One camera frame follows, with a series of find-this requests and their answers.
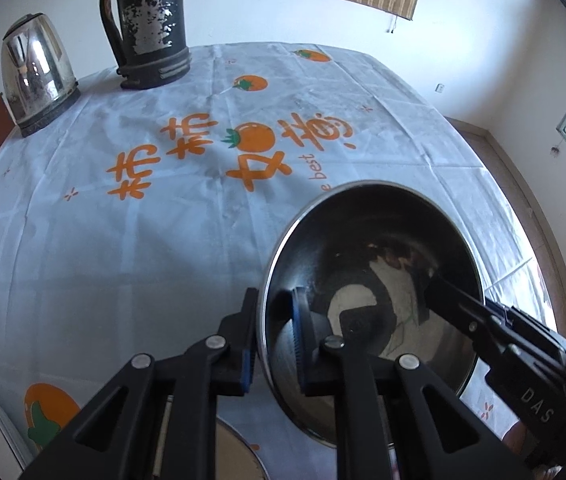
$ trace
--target kettle lid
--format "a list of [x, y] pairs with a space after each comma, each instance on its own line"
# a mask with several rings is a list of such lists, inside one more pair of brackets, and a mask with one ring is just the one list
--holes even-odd
[[22, 25], [25, 25], [25, 23], [28, 23], [30, 20], [33, 20], [34, 18], [37, 18], [38, 16], [41, 16], [42, 14], [43, 14], [42, 12], [37, 12], [36, 14], [26, 14], [22, 18], [19, 18], [7, 30], [6, 35], [4, 36], [4, 39], [7, 38], [8, 36], [10, 36], [10, 34], [12, 34], [17, 28], [21, 27]]

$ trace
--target white plastic tablecloth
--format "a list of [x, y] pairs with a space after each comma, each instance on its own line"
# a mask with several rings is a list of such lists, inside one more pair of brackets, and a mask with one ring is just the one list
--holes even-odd
[[[63, 116], [0, 150], [0, 405], [33, 449], [135, 353], [164, 358], [215, 333], [287, 223], [345, 182], [423, 193], [466, 238], [488, 297], [551, 315], [490, 173], [384, 65], [301, 44], [191, 53], [188, 75], [161, 88], [85, 78]], [[515, 419], [485, 373], [463, 399], [502, 436]], [[220, 415], [273, 479], [335, 478], [333, 450], [285, 418], [262, 375]]]

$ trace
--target stainless steel kettle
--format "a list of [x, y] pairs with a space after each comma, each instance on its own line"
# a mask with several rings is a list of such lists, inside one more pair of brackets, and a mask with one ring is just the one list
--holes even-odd
[[23, 137], [50, 124], [79, 98], [68, 54], [45, 14], [27, 14], [6, 32], [1, 70]]

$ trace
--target thermos base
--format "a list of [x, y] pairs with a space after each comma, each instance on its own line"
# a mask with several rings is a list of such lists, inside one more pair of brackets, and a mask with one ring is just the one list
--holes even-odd
[[189, 48], [185, 47], [180, 52], [157, 61], [140, 65], [125, 65], [117, 72], [125, 78], [121, 83], [121, 88], [144, 90], [167, 85], [189, 72]]
[[79, 91], [78, 84], [76, 84], [73, 91], [67, 94], [63, 99], [55, 101], [29, 120], [17, 123], [17, 126], [21, 129], [22, 136], [31, 136], [31, 134], [38, 132], [41, 128], [48, 126], [54, 119], [61, 116], [63, 112], [76, 103], [80, 96], [81, 92]]

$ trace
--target brown floor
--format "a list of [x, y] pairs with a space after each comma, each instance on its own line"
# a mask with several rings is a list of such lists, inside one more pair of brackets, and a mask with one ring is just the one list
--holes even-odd
[[479, 156], [485, 167], [492, 173], [494, 180], [496, 180], [498, 186], [502, 189], [503, 194], [508, 199], [514, 213], [516, 213], [516, 216], [521, 222], [525, 234], [532, 245], [534, 254], [536, 255], [538, 266], [541, 268], [547, 293], [549, 294], [552, 304], [552, 310], [554, 311], [554, 317], [556, 318], [556, 325], [559, 332], [566, 335], [565, 294], [559, 279], [556, 262], [548, 249], [549, 245], [532, 207], [525, 198], [523, 191], [516, 183], [514, 176], [490, 143], [484, 137], [466, 132], [460, 132], [460, 134], [472, 147], [476, 155]]

